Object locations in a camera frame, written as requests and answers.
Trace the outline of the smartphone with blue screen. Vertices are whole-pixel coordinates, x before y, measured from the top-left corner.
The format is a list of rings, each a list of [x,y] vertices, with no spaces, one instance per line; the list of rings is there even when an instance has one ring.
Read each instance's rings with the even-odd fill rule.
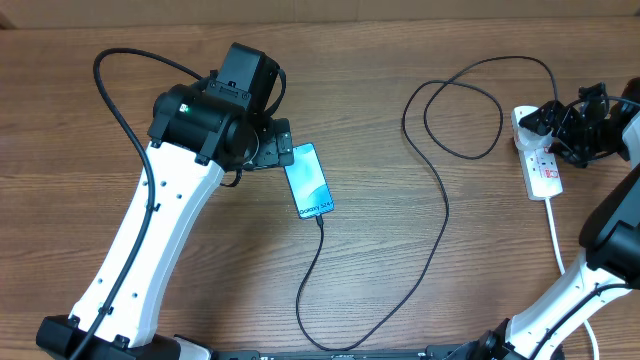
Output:
[[[331,212],[335,204],[316,148],[306,143],[293,148],[294,163],[285,167],[292,197],[301,219]]]

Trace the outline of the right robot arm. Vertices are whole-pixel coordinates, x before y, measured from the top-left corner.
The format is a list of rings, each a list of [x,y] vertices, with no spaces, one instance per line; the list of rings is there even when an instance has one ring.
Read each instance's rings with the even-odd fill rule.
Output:
[[[582,87],[564,105],[513,110],[521,165],[529,189],[556,170],[556,158],[578,168],[612,154],[631,171],[590,214],[574,262],[529,308],[449,353],[451,359],[561,359],[562,342],[599,309],[639,287],[639,81],[621,96],[604,84]]]

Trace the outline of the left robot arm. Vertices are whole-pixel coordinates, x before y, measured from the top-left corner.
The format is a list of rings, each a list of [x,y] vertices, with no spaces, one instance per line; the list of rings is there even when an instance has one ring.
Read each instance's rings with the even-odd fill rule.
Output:
[[[279,64],[233,44],[220,69],[162,93],[135,194],[94,280],[67,315],[48,316],[37,345],[56,359],[211,359],[207,346],[158,334],[166,287],[189,233],[226,173],[289,166]]]

